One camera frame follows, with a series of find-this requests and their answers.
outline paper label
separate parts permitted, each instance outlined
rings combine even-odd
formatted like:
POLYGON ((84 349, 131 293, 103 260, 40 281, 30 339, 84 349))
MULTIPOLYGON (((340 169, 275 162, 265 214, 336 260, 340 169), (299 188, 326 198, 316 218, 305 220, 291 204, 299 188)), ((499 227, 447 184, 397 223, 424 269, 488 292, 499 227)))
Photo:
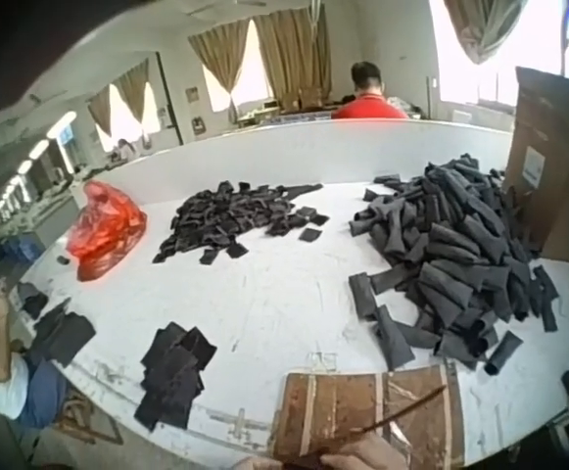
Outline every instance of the paper label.
POLYGON ((528 147, 526 151, 526 160, 523 163, 523 177, 528 184, 537 189, 541 182, 541 175, 545 167, 545 157, 532 147, 528 147))

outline brown cardboard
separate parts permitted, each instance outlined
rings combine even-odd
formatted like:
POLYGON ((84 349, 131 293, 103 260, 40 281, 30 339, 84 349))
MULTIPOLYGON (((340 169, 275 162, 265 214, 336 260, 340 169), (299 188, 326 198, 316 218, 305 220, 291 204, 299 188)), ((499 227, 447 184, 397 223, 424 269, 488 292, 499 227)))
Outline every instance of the brown cardboard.
POLYGON ((569 78, 517 68, 517 79, 504 186, 517 190, 524 222, 543 246, 543 257, 569 261, 569 78))

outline hand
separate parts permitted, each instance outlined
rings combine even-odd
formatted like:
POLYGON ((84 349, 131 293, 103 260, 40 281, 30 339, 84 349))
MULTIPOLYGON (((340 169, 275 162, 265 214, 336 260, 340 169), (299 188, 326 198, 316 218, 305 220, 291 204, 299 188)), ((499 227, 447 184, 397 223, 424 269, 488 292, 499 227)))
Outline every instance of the hand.
POLYGON ((6 295, 6 280, 0 279, 0 322, 8 319, 8 312, 10 311, 10 301, 6 295))
POLYGON ((234 465, 233 470, 279 470, 282 462, 266 457, 248 457, 234 465))
POLYGON ((336 470, 405 470, 405 457, 376 433, 345 444, 335 454, 321 456, 321 463, 336 470))

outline red shirt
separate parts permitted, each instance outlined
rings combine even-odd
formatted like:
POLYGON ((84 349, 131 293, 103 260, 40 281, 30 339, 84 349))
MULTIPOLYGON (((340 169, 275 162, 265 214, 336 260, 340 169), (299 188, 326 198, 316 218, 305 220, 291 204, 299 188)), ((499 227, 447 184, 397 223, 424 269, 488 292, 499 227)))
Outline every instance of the red shirt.
POLYGON ((381 95, 363 94, 332 113, 333 119, 387 118, 408 119, 408 115, 386 102, 381 95))

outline red plastic bag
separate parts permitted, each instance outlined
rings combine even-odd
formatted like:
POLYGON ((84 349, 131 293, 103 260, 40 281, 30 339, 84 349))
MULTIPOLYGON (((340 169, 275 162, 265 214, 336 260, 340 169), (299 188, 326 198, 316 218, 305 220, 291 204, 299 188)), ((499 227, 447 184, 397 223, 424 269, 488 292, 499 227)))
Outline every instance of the red plastic bag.
POLYGON ((67 250, 79 259, 77 279, 99 279, 136 246, 147 214, 117 188, 98 181, 84 186, 88 204, 71 229, 67 250))

